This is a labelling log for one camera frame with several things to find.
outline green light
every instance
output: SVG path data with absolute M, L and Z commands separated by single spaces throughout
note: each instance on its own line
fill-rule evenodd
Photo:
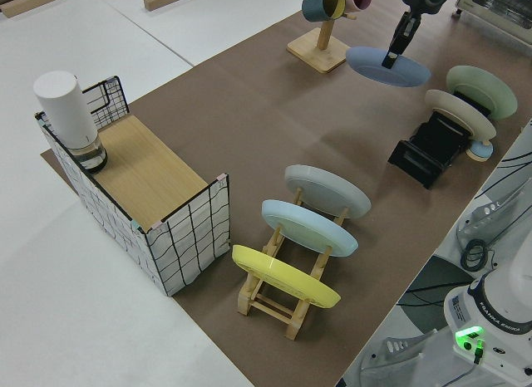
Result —
M 479 335 L 483 331 L 484 330 L 480 326 L 472 326 L 472 327 L 468 327 L 467 329 L 464 329 L 463 331 L 457 331 L 455 333 L 455 336 L 456 338 L 458 338 L 458 337 L 463 337 L 467 335 L 472 335 L 473 333 Z
M 480 326 L 472 326 L 462 331 L 457 331 L 455 333 L 456 343 L 460 348 L 466 348 L 465 343 L 467 343 L 470 347 L 469 339 L 474 339 L 482 333 L 484 333 L 484 329 L 482 329 Z M 484 341 L 479 340 L 477 344 L 483 345 Z

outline wooden mug tree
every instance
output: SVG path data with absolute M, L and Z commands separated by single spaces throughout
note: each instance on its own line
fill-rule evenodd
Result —
M 357 18 L 350 14 L 344 14 L 343 17 L 351 20 Z M 333 27 L 334 20 L 322 22 L 321 28 L 314 28 L 290 42 L 288 51 L 320 73 L 329 73 L 346 61 L 346 51 L 349 49 L 346 44 L 331 35 Z

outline toaster oven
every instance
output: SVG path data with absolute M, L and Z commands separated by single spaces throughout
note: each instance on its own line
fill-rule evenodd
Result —
M 532 44 L 532 0 L 458 0 L 457 13 L 465 11 L 500 30 Z

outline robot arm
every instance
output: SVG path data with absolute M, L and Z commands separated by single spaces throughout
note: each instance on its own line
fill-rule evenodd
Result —
M 454 352 L 516 386 L 532 384 L 532 232 L 515 257 L 469 286 L 451 290 L 444 305 Z
M 401 55 L 421 24 L 421 15 L 428 13 L 434 15 L 438 13 L 441 6 L 447 0 L 402 0 L 410 7 L 409 12 L 405 12 L 393 34 L 390 49 L 387 52 L 382 66 L 391 69 L 399 55 Z

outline yellow plate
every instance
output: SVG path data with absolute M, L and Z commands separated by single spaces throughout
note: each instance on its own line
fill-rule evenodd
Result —
M 340 301 L 338 293 L 318 279 L 252 248 L 234 245 L 233 261 L 246 272 L 315 306 L 331 308 Z

